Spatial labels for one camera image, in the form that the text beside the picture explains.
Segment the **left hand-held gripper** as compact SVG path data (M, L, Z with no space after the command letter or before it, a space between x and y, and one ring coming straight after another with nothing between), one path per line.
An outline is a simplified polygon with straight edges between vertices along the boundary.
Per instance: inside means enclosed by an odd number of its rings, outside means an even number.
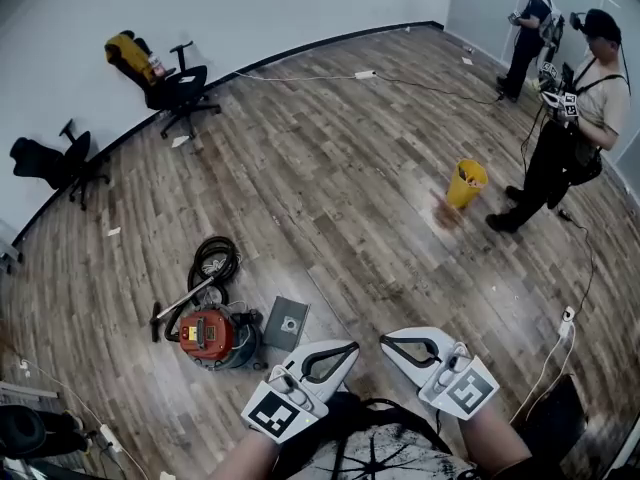
M269 380L259 383L242 418L276 444L285 443L328 415L324 402L343 384L358 356L359 345L352 340L298 346L283 361L284 367L275 366ZM316 364L331 359L336 361L327 371L313 373Z

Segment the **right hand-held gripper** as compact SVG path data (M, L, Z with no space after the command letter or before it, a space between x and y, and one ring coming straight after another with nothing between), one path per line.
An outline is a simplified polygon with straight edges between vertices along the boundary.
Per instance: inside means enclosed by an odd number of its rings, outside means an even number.
M380 346L420 389L421 401L460 420L471 419L499 390L481 359L439 328L399 329L382 335ZM438 367L437 357L445 357Z

